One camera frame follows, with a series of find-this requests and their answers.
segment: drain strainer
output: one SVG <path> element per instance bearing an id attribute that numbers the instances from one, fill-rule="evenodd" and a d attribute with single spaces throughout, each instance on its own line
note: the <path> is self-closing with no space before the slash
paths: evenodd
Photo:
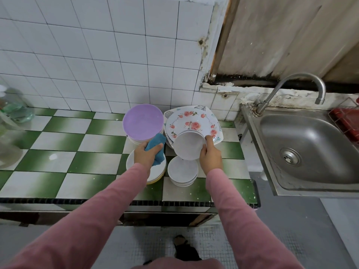
<path id="1" fill-rule="evenodd" d="M 291 148 L 282 148 L 280 150 L 281 157 L 291 166 L 298 167 L 302 164 L 302 158 L 296 150 Z"/>

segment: pink sleeve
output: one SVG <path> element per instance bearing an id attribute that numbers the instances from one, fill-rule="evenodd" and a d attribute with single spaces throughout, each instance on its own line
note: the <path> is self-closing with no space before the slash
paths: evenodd
<path id="1" fill-rule="evenodd" d="M 135 163 L 120 178 L 25 247 L 4 268 L 91 268 L 129 204 L 146 187 Z"/>
<path id="2" fill-rule="evenodd" d="M 303 269 L 296 257 L 246 204 L 221 169 L 208 173 L 206 189 L 218 209 L 238 268 Z"/>

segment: floor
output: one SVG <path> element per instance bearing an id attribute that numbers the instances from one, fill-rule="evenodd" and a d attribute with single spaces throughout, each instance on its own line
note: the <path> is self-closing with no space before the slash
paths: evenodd
<path id="1" fill-rule="evenodd" d="M 251 173 L 262 207 L 258 216 L 307 269 L 355 269 L 347 250 L 317 198 L 274 197 L 268 182 Z M 0 266 L 39 236 L 46 226 L 0 226 Z M 236 268 L 222 225 L 199 228 L 116 227 L 93 268 L 131 268 L 149 259 L 173 256 L 172 238 L 187 237 L 201 258 L 217 258 Z"/>

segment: stainless steel sink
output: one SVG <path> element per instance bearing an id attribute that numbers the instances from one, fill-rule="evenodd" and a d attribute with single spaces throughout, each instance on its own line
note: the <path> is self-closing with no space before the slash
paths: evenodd
<path id="1" fill-rule="evenodd" d="M 359 197 L 359 150 L 328 111 L 242 105 L 264 171 L 277 195 Z"/>

